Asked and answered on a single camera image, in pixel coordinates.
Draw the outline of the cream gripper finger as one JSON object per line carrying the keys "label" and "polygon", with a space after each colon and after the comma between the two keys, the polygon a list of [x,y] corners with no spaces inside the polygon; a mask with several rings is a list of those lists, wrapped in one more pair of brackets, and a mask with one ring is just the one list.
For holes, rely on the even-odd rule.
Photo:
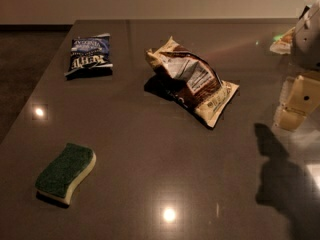
{"label": "cream gripper finger", "polygon": [[280,92],[274,123],[284,130],[295,131],[319,106],[320,72],[307,71],[289,76]]}

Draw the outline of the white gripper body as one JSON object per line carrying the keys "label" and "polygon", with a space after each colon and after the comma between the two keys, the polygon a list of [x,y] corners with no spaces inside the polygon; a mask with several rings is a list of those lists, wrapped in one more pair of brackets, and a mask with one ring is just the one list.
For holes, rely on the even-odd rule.
{"label": "white gripper body", "polygon": [[305,8],[300,16],[293,34],[291,54],[301,67],[320,69],[320,0]]}

